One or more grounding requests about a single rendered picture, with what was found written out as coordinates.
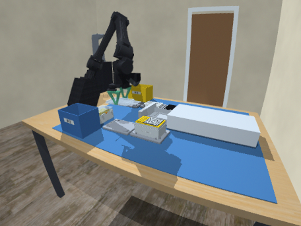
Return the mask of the blue bench mat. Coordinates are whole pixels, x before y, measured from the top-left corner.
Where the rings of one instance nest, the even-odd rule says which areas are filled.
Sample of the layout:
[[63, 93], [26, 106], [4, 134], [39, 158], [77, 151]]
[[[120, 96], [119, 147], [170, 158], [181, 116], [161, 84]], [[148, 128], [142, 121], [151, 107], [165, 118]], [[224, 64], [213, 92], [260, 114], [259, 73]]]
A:
[[107, 106], [113, 106], [114, 117], [83, 139], [63, 131], [61, 124], [53, 129], [147, 167], [277, 204], [259, 141], [254, 148], [166, 129], [170, 133], [157, 144], [103, 129], [115, 119], [135, 123], [143, 109]]

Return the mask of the yellow open bin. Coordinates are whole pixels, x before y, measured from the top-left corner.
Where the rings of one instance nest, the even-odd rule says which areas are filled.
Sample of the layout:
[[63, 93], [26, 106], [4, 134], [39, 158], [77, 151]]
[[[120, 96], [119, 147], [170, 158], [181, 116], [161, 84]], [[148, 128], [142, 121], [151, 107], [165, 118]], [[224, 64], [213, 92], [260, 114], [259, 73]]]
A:
[[[140, 88], [142, 87], [142, 88]], [[128, 98], [135, 99], [136, 101], [148, 102], [152, 100], [153, 86], [138, 84], [136, 87], [131, 86]]]

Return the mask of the blue open-top box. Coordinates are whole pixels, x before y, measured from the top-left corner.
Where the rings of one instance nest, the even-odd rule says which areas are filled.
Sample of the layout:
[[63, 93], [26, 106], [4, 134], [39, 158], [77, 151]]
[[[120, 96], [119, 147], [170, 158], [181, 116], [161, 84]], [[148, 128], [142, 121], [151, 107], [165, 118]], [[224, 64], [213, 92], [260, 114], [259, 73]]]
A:
[[62, 130], [79, 138], [101, 128], [98, 107], [76, 103], [57, 111]]

